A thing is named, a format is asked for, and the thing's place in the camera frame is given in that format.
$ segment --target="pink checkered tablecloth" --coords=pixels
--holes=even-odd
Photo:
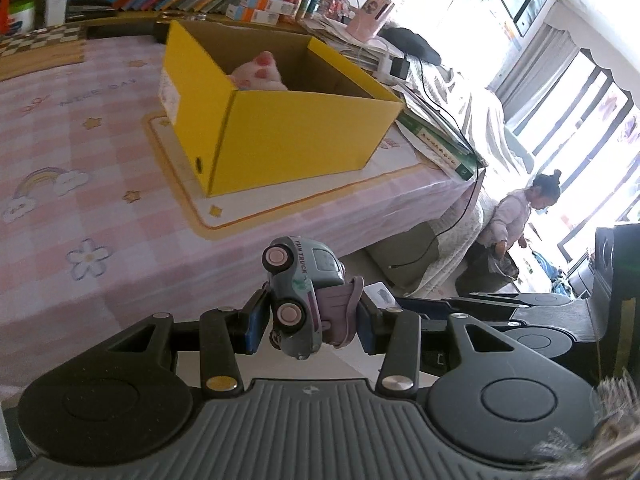
[[[84,63],[0,83],[0,397],[158,311],[242,305],[285,234],[348,254],[465,190],[427,166],[217,240],[194,232],[143,131],[164,46],[89,41]]]

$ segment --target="toy wheel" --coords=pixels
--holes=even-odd
[[[271,346],[273,346],[276,350],[281,350],[280,345],[276,342],[275,332],[273,330],[269,332],[269,343],[271,343]]]
[[[292,264],[293,254],[286,245],[272,245],[262,253],[262,266],[271,274],[287,270]]]
[[[282,325],[294,327],[302,321],[302,309],[295,303],[283,303],[278,307],[276,316]]]
[[[274,322],[278,328],[286,333],[293,333],[305,323],[305,310],[297,301],[283,300],[276,304],[273,312]]]

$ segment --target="rainbow print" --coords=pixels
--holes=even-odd
[[[31,190],[41,182],[55,183],[56,179],[66,173],[65,170],[60,168],[42,168],[41,170],[34,171],[28,174],[18,187],[15,188],[14,198],[20,198],[21,196],[28,196]]]

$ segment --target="yellow box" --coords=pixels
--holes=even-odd
[[[263,50],[289,91],[226,76]],[[206,22],[172,22],[160,95],[207,196],[360,170],[402,107],[316,38]]]

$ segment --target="gray ribbed panel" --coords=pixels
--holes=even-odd
[[[511,315],[511,319],[535,326],[559,328],[573,335],[578,343],[594,343],[595,334],[601,338],[607,331],[606,316],[609,309],[602,309],[602,305],[608,304],[608,301],[606,303],[592,301],[593,304],[598,304],[600,309],[591,307],[591,312],[586,300],[574,300],[568,305],[561,306],[518,308]]]
[[[431,432],[414,404],[382,399],[364,380],[257,380],[239,399],[208,401],[178,442],[152,456],[100,469],[40,458],[18,479],[509,480],[527,476],[453,452]]]

